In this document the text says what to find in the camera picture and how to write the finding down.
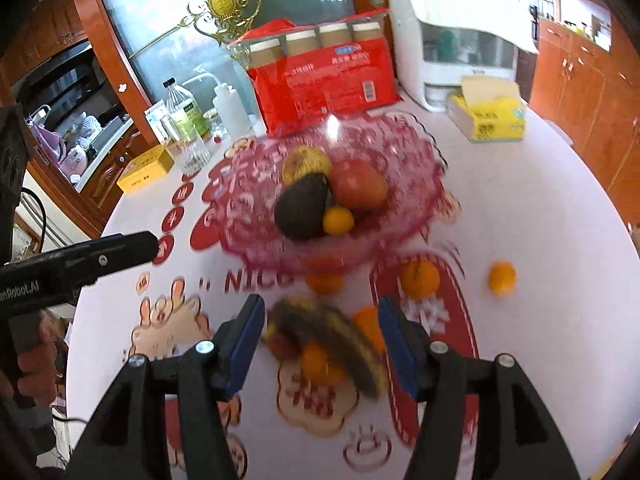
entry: white squeeze bottle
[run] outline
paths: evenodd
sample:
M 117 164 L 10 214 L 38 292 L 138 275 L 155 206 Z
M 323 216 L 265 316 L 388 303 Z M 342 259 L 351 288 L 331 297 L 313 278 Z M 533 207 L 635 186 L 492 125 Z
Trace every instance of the white squeeze bottle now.
M 232 138 L 246 134 L 252 124 L 238 90 L 226 83 L 216 86 L 214 90 L 216 96 L 213 98 L 213 105 L 216 107 L 228 134 Z
M 173 77 L 162 84 L 167 89 L 166 109 L 178 129 L 188 137 L 195 127 L 202 140 L 207 142 L 211 132 L 193 94 L 178 86 Z

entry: glass door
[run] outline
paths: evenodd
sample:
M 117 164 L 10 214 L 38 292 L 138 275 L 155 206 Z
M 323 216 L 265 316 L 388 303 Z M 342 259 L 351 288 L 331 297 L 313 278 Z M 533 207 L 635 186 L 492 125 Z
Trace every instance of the glass door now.
M 204 16 L 203 1 L 209 7 L 204 8 Z M 353 0 L 199 0 L 200 8 L 198 0 L 103 0 L 103 3 L 124 54 L 152 103 L 164 98 L 162 83 L 174 77 L 207 110 L 215 96 L 216 81 L 212 78 L 215 76 L 238 89 L 251 112 L 257 111 L 257 105 L 242 67 L 218 41 L 196 30 L 215 33 L 216 27 L 220 28 L 210 13 L 212 5 L 217 11 L 240 5 L 240 21 L 257 6 L 252 27 L 274 18 L 306 25 L 354 13 Z M 235 32 L 239 35 L 244 30 Z

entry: white tablecloth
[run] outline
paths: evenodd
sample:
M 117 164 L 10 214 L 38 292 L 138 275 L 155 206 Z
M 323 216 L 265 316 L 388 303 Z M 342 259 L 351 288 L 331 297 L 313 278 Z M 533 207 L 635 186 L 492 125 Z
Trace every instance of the white tablecloth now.
M 398 262 L 417 256 L 436 262 L 447 285 L 422 306 L 432 337 L 465 354 L 477 347 L 486 359 L 513 354 L 586 478 L 640 418 L 640 263 L 620 216 L 575 152 L 530 110 L 522 142 L 473 144 L 445 114 L 410 100 L 393 108 L 415 114 L 436 138 L 449 163 L 443 182 L 453 211 L 396 256 L 351 274 L 333 302 L 354 312 L 388 289 Z M 120 200 L 105 235 L 150 230 L 169 233 L 173 243 L 165 245 L 169 254 L 160 265 L 103 278 L 82 292 L 68 359 L 69 416 L 90 417 L 136 341 L 137 351 L 161 354 L 163 345 L 181 351 L 207 323 L 215 330 L 231 318 L 249 292 L 269 307 L 306 290 L 300 278 L 246 272 L 219 244 L 192 250 L 191 233 L 198 221 L 203 227 L 207 209 L 201 200 L 207 173 L 223 152 L 189 181 L 193 186 L 174 170 Z M 196 245 L 211 243 L 204 230 Z M 518 273 L 516 291 L 500 300 L 486 286 L 497 259 L 513 262 Z M 149 339 L 144 299 L 153 321 L 156 300 L 171 299 L 172 292 L 176 321 L 186 312 L 182 304 L 196 314 L 169 334 L 171 343 L 163 342 L 166 334 Z M 238 402 L 226 412 L 228 442 L 245 478 L 402 478 L 417 431 L 415 407 L 398 400 L 398 392 L 374 404 L 350 384 L 310 389 L 300 384 L 296 366 L 280 364 L 260 346 L 239 394 L 241 415 Z M 467 430 L 462 476 L 471 468 L 472 420 Z M 75 424 L 76 438 L 80 431 Z M 180 460 L 179 452 L 172 457 L 174 478 L 184 476 Z

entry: yellow box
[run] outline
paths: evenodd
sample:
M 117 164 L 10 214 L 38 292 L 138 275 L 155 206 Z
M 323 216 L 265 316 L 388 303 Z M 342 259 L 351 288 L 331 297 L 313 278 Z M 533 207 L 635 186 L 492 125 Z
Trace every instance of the yellow box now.
M 155 146 L 127 164 L 118 186 L 129 193 L 165 176 L 173 165 L 174 160 L 164 146 Z
M 516 83 L 485 76 L 463 78 L 463 96 L 453 96 L 447 113 L 473 142 L 522 140 L 524 104 Z

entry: pink glass bowl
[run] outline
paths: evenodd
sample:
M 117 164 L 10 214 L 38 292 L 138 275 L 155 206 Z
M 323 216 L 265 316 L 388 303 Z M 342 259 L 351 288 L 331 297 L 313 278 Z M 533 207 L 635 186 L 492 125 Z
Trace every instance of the pink glass bowl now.
M 282 139 L 257 139 L 222 171 L 211 203 L 220 243 L 240 256 L 248 268 L 287 274 L 348 272 L 385 256 L 430 222 L 441 197 L 445 163 L 433 137 L 411 114 L 329 117 L 323 124 Z M 284 160 L 295 147 L 323 150 L 335 163 L 345 158 L 366 160 L 386 177 L 387 204 L 358 220 L 341 237 L 294 242 L 273 221 Z

